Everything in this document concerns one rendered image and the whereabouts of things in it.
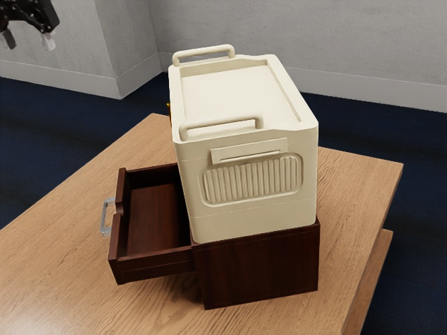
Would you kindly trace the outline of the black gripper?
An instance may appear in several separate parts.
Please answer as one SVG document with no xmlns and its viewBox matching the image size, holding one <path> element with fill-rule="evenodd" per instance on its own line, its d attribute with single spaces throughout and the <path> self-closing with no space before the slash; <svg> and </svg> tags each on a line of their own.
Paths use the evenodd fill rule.
<svg viewBox="0 0 447 335">
<path fill-rule="evenodd" d="M 51 0 L 0 0 L 0 39 L 7 50 L 14 50 L 17 43 L 10 29 L 11 21 L 23 21 L 41 32 L 42 45 L 53 51 L 55 28 L 60 24 L 59 17 Z"/>
</svg>

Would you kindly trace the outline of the cream box with lid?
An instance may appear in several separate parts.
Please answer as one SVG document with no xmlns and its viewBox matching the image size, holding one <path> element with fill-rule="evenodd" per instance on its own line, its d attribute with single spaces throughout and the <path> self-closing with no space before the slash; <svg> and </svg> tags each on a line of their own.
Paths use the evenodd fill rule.
<svg viewBox="0 0 447 335">
<path fill-rule="evenodd" d="M 168 79 L 196 243 L 315 222 L 318 121 L 277 56 L 229 44 L 179 51 Z"/>
</svg>

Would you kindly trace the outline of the dark wood cabinet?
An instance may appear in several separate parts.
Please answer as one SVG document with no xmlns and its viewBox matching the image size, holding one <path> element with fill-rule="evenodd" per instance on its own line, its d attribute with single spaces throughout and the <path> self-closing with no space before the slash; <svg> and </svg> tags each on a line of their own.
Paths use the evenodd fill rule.
<svg viewBox="0 0 447 335">
<path fill-rule="evenodd" d="M 318 289 L 321 225 L 198 244 L 193 261 L 205 309 Z"/>
</svg>

